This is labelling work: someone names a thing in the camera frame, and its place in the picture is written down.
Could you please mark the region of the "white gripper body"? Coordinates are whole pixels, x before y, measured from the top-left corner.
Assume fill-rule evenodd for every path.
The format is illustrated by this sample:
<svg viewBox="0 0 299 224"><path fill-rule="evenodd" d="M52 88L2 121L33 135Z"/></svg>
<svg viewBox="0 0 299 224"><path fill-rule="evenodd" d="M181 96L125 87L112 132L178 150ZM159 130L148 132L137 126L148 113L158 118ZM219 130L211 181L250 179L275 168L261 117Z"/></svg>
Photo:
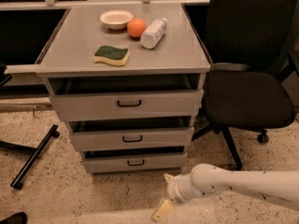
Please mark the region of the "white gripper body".
<svg viewBox="0 0 299 224"><path fill-rule="evenodd" d="M167 197L174 203L186 203L195 198L194 186L190 174L176 175L167 183Z"/></svg>

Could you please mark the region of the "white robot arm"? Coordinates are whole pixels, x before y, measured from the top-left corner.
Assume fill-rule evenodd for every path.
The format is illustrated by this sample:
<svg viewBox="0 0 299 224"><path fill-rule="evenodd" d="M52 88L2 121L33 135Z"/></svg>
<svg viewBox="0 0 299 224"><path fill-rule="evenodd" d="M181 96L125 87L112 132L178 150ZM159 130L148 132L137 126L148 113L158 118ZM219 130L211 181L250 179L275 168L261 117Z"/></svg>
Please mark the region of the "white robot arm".
<svg viewBox="0 0 299 224"><path fill-rule="evenodd" d="M299 210L298 171L228 171L201 163L186 175L164 174L164 179L166 194L150 218L155 223L179 204L228 191Z"/></svg>

